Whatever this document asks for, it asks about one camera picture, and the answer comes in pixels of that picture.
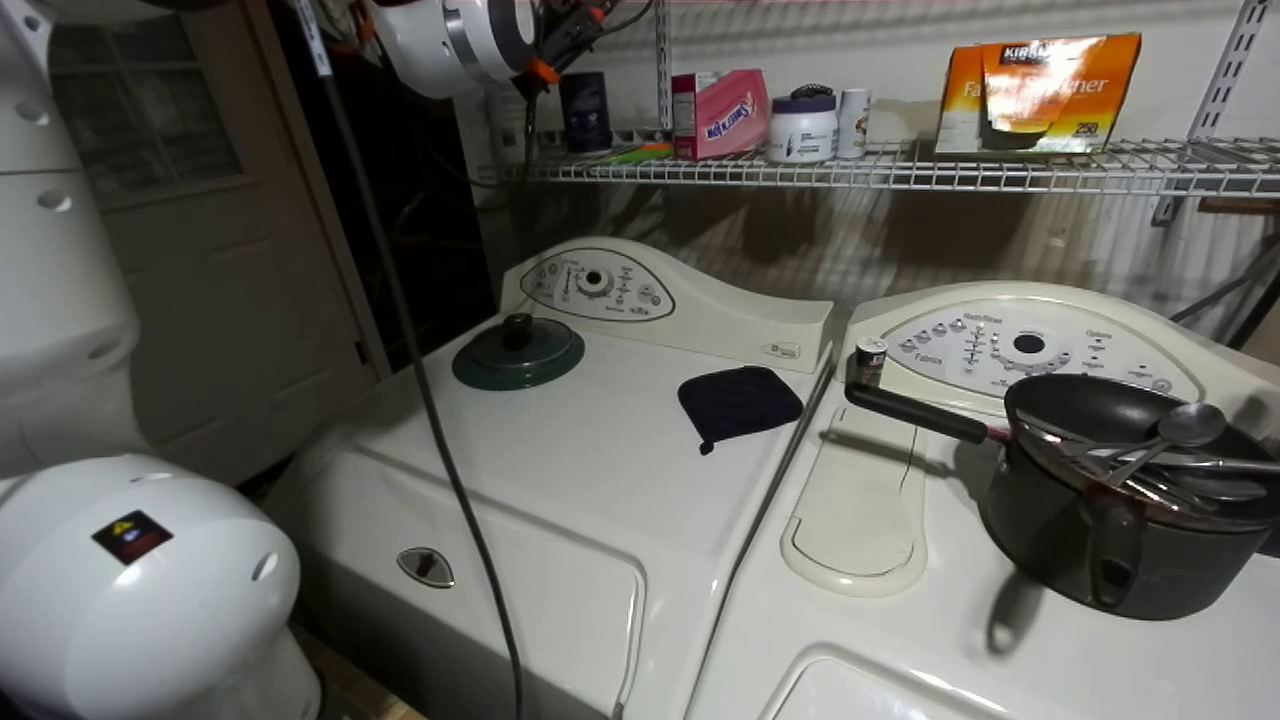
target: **white container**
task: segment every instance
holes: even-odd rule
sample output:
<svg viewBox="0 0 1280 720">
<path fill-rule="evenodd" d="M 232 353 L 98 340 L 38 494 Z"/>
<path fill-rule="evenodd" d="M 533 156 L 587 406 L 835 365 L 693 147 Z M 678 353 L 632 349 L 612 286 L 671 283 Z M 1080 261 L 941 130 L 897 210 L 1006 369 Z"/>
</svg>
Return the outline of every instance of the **white container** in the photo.
<svg viewBox="0 0 1280 720">
<path fill-rule="evenodd" d="M 825 165 L 835 139 L 835 96 L 772 100 L 767 165 Z"/>
<path fill-rule="evenodd" d="M 859 160 L 869 145 L 871 92 L 843 86 L 835 110 L 835 160 Z"/>
</svg>

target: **washing machine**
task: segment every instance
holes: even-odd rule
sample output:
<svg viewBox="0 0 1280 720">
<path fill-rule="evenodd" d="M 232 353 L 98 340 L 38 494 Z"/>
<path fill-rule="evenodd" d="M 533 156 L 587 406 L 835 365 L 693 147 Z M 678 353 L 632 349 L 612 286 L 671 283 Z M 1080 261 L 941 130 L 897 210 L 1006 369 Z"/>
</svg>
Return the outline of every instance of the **washing machine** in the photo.
<svg viewBox="0 0 1280 720">
<path fill-rule="evenodd" d="M 1074 373 L 1210 398 L 1276 438 L 1276 369 L 1080 286 L 897 297 L 863 302 L 848 340 L 886 353 L 890 391 L 985 424 L 1006 424 L 999 396 L 1021 375 Z M 1177 621 L 1134 621 L 1023 583 L 980 519 L 999 455 L 854 406 L 840 385 L 825 391 L 729 587 L 693 720 L 1276 717 L 1276 555 L 1253 552 L 1225 595 Z"/>
<path fill-rule="evenodd" d="M 833 302 L 729 286 L 586 236 L 504 276 L 502 317 L 426 361 L 512 608 L 529 717 L 685 717 L 731 571 L 814 398 Z M 305 621 L 392 690 L 515 717 L 507 652 L 413 375 L 267 501 Z"/>
</svg>

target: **shelf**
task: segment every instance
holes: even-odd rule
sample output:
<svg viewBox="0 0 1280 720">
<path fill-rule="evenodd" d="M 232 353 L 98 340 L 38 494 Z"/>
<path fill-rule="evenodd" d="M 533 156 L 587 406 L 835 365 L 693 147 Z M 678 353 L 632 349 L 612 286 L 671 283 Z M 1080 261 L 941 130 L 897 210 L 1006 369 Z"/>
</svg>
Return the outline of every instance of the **shelf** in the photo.
<svg viewBox="0 0 1280 720">
<path fill-rule="evenodd" d="M 696 186 L 897 186 L 897 192 L 1127 192 L 1127 194 L 1258 194 L 1280 198 L 1280 139 L 1111 145 L 1102 156 L 924 160 L 869 147 L 863 160 L 784 168 L 766 160 L 539 160 L 544 185 L 696 185 Z"/>
</svg>

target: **pan handle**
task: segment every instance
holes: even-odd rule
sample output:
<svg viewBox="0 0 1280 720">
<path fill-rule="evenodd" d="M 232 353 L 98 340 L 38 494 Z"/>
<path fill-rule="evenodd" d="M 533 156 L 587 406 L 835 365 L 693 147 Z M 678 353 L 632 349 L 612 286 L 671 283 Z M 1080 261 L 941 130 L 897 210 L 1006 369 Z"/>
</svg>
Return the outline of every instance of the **pan handle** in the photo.
<svg viewBox="0 0 1280 720">
<path fill-rule="evenodd" d="M 992 426 L 973 418 L 973 414 L 958 414 L 958 413 L 946 413 L 935 403 L 920 403 L 914 396 L 897 396 L 890 389 L 871 389 L 871 385 L 858 385 L 854 380 L 854 385 L 843 385 L 843 398 L 859 403 L 869 413 L 903 418 L 903 424 L 920 424 L 920 426 L 958 436 L 962 444 L 992 444 L 998 438 Z"/>
<path fill-rule="evenodd" d="M 1089 494 L 1092 545 L 1089 545 L 1089 587 L 1098 608 L 1122 608 L 1146 564 L 1147 519 L 1122 494 Z"/>
</svg>

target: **pot lid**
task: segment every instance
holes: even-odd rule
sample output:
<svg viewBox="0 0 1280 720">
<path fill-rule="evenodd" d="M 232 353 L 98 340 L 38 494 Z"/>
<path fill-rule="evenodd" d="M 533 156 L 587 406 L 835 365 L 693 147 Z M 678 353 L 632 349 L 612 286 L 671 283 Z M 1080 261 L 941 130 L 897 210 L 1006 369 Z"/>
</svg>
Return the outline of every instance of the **pot lid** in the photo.
<svg viewBox="0 0 1280 720">
<path fill-rule="evenodd" d="M 1234 424 L 1201 449 L 1159 449 L 1141 466 L 1127 466 L 1134 455 L 1158 444 L 1172 406 L 1180 398 L 1102 375 L 1031 375 L 1006 396 L 1011 444 L 1063 482 L 1122 490 L 1147 515 L 1186 528 L 1276 528 L 1280 472 L 1268 472 L 1276 460 Z"/>
<path fill-rule="evenodd" d="M 504 324 L 485 328 L 452 354 L 452 375 L 489 389 L 515 391 L 547 385 L 586 361 L 586 337 L 559 321 L 512 312 Z"/>
</svg>

